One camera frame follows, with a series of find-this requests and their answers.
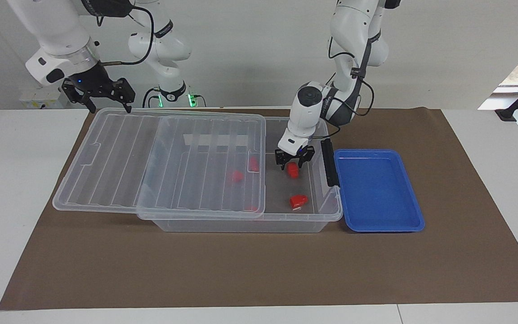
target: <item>brown table surface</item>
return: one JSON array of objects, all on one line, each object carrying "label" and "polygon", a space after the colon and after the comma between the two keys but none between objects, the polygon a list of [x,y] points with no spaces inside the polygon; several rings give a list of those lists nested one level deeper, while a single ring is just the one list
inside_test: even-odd
[{"label": "brown table surface", "polygon": [[0,310],[518,302],[518,243],[441,111],[377,109],[333,145],[396,150],[425,229],[166,233],[135,215],[57,211],[50,199]]}]

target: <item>red toy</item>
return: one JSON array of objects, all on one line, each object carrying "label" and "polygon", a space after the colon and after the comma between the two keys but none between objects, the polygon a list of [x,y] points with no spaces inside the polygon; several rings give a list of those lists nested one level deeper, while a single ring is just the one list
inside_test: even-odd
[{"label": "red toy", "polygon": [[299,177],[299,167],[295,162],[289,162],[286,165],[287,168],[287,174],[289,174],[290,177],[293,179],[297,179]]},{"label": "red toy", "polygon": [[306,195],[294,195],[289,199],[289,203],[291,204],[291,208],[296,211],[300,209],[303,205],[308,203],[309,199]]},{"label": "red toy", "polygon": [[255,156],[249,158],[249,170],[251,172],[259,172],[259,161]]},{"label": "red toy", "polygon": [[239,182],[245,178],[245,175],[243,175],[241,172],[235,170],[231,174],[231,179],[233,182]]}]

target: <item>white wall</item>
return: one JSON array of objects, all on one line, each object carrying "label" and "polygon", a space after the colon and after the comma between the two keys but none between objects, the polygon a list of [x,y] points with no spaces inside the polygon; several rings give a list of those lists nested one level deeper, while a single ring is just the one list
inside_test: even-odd
[{"label": "white wall", "polygon": [[[166,6],[193,46],[180,63],[185,79],[209,105],[289,105],[298,86],[325,82],[334,71],[326,57],[333,0],[167,0]],[[81,21],[101,42],[103,60],[133,59],[127,37],[138,29],[130,19],[107,18],[101,28],[94,17]],[[23,61],[37,49],[2,0],[0,32]],[[518,64],[518,2],[405,0],[387,12],[383,36],[390,58],[367,74],[378,107],[477,109]],[[155,82],[143,64],[109,72],[128,78],[136,103]],[[0,82],[6,75],[0,68]]]}]

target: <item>blue tray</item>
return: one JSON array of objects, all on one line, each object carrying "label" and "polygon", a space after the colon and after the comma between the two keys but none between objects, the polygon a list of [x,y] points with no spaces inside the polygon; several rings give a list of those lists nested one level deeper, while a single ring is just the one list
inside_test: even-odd
[{"label": "blue tray", "polygon": [[335,165],[349,228],[357,232],[418,232],[425,227],[397,152],[340,149],[335,151]]}]

